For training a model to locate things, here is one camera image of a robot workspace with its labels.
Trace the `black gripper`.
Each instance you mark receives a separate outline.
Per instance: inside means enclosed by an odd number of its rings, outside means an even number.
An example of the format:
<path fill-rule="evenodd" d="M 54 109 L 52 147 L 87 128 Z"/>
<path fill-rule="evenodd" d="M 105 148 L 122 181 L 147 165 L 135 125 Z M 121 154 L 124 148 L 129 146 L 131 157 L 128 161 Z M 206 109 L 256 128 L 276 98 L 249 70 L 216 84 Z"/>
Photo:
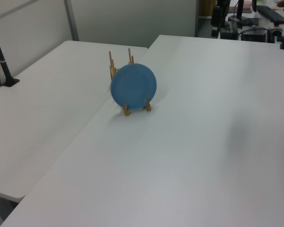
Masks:
<path fill-rule="evenodd" d="M 213 12 L 212 12 L 212 18 L 211 18 L 211 25 L 212 27 L 212 31 L 211 31 L 211 37 L 221 37 L 221 27 L 216 27 L 219 26 L 220 24 L 220 20 L 221 20 L 221 16 L 222 16 L 222 8 L 219 6 L 215 6 L 213 8 Z"/>

